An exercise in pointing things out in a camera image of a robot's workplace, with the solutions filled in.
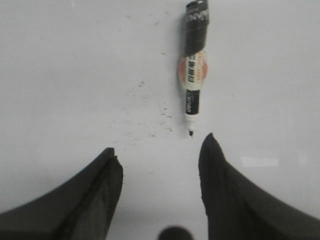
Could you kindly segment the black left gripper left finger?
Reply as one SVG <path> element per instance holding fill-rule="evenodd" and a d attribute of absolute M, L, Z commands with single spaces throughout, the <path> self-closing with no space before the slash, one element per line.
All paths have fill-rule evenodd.
<path fill-rule="evenodd" d="M 51 192 L 0 215 L 2 240 L 104 240 L 123 186 L 123 167 L 106 148 Z"/>

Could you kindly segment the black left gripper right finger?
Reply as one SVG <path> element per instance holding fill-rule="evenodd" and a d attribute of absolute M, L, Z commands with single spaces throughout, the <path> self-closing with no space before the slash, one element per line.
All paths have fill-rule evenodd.
<path fill-rule="evenodd" d="M 320 221 L 267 193 L 225 159 L 212 133 L 198 169 L 210 240 L 318 240 Z"/>

